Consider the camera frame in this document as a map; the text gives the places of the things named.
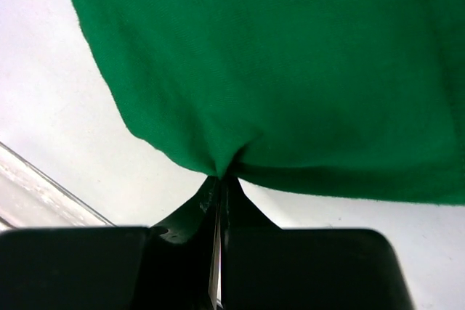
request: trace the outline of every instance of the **black clip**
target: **black clip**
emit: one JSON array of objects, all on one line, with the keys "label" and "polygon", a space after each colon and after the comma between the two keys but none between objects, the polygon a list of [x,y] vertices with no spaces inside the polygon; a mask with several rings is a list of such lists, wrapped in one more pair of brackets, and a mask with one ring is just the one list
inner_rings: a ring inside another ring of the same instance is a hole
[{"label": "black clip", "polygon": [[[221,299],[217,282],[221,256]],[[151,228],[0,235],[3,310],[411,310],[395,252],[367,229],[284,230],[236,178],[209,177]]]}]

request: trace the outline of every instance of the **white surface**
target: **white surface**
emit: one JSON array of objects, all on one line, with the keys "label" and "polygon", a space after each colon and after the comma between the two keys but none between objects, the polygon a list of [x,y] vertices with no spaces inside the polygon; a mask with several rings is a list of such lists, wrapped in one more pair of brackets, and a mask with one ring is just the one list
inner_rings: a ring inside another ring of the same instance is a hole
[{"label": "white surface", "polygon": [[[152,224],[204,175],[126,130],[69,0],[0,0],[0,140],[117,224]],[[244,184],[285,227],[371,227],[418,309],[465,309],[465,208],[284,194]]]}]

